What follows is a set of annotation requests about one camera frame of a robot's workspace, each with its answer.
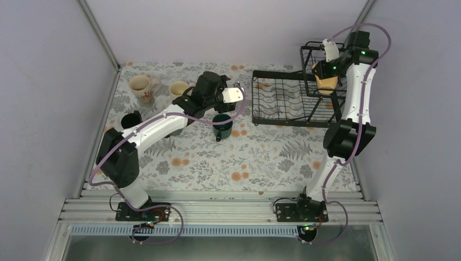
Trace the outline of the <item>matte black mug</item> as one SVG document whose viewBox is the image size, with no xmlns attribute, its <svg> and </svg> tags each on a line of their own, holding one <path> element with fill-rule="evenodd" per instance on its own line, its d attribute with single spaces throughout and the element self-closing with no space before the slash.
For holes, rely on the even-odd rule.
<svg viewBox="0 0 461 261">
<path fill-rule="evenodd" d="M 140 123 L 142 123 L 142 116 L 138 110 L 135 110 L 132 113 L 126 114 L 121 119 L 121 127 L 123 129 L 132 128 Z"/>
</svg>

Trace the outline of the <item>teal green mug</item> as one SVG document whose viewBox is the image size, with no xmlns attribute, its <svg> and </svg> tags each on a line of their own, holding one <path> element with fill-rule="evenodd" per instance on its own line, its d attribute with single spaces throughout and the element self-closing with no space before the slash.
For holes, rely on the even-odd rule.
<svg viewBox="0 0 461 261">
<path fill-rule="evenodd" d="M 231 116 L 227 114 L 218 114 L 213 117 L 212 122 L 223 122 L 229 120 Z M 215 135 L 215 141 L 220 142 L 224 139 L 228 139 L 232 133 L 233 121 L 229 121 L 225 124 L 213 125 L 213 133 Z"/>
</svg>

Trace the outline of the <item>tall floral cream mug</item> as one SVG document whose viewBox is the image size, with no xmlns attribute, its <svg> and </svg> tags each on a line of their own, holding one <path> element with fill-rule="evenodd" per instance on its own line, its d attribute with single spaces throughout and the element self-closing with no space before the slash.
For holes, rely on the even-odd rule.
<svg viewBox="0 0 461 261">
<path fill-rule="evenodd" d="M 137 75 L 129 81 L 129 87 L 142 107 L 154 105 L 155 94 L 162 85 L 160 79 L 151 79 L 147 75 Z"/>
</svg>

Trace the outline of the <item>short cream mug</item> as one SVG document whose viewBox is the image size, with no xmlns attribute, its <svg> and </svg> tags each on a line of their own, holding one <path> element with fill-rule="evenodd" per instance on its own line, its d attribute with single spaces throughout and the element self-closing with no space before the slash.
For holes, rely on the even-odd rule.
<svg viewBox="0 0 461 261">
<path fill-rule="evenodd" d="M 189 87 L 190 86 L 187 82 L 183 82 L 183 81 L 173 82 L 169 86 L 170 101 L 172 102 L 176 98 L 180 97 Z"/>
</svg>

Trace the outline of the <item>yellow mug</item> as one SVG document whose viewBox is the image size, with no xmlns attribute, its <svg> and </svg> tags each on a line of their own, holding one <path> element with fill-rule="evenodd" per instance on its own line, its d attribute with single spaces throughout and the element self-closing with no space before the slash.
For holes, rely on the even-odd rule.
<svg viewBox="0 0 461 261">
<path fill-rule="evenodd" d="M 330 77 L 325 79 L 320 79 L 315 73 L 313 73 L 316 79 L 316 85 L 319 93 L 323 95 L 330 95 L 336 89 L 338 85 L 339 77 Z"/>
</svg>

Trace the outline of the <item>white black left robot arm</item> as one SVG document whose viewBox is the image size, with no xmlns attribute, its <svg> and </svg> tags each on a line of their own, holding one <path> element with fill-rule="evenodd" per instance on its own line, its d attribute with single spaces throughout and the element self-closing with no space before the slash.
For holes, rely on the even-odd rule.
<svg viewBox="0 0 461 261">
<path fill-rule="evenodd" d="M 110 179 L 107 184 L 113 186 L 130 207 L 129 212 L 137 220 L 148 218 L 151 214 L 149 196 L 138 180 L 140 155 L 192 123 L 205 123 L 203 116 L 208 110 L 226 113 L 235 110 L 238 102 L 245 103 L 245 90 L 239 82 L 229 87 L 229 80 L 226 75 L 205 71 L 194 86 L 187 88 L 156 116 L 122 131 L 115 128 L 106 131 L 89 184 L 98 186 L 93 178 L 98 170 L 102 171 Z"/>
</svg>

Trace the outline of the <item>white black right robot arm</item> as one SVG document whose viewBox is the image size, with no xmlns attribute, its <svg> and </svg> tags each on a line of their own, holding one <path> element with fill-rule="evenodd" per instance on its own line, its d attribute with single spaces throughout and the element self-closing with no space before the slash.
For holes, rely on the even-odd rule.
<svg viewBox="0 0 461 261">
<path fill-rule="evenodd" d="M 370 120 L 369 99 L 379 54 L 369 49 L 369 36 L 362 30 L 352 33 L 343 52 L 332 40 L 323 40 L 326 57 L 312 65 L 312 74 L 321 94 L 334 94 L 341 78 L 347 80 L 347 90 L 339 120 L 325 133 L 325 153 L 320 167 L 296 200 L 294 213 L 299 221 L 327 221 L 329 187 L 342 167 L 376 135 L 376 128 Z"/>
</svg>

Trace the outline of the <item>dark grey mug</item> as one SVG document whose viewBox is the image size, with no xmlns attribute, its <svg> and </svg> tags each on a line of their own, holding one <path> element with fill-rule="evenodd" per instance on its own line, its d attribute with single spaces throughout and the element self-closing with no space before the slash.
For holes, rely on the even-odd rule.
<svg viewBox="0 0 461 261">
<path fill-rule="evenodd" d="M 184 128 L 177 129 L 177 130 L 171 132 L 170 134 L 168 134 L 167 136 L 165 136 L 165 138 L 169 138 L 171 136 L 179 136 L 183 132 L 183 130 L 184 130 Z"/>
</svg>

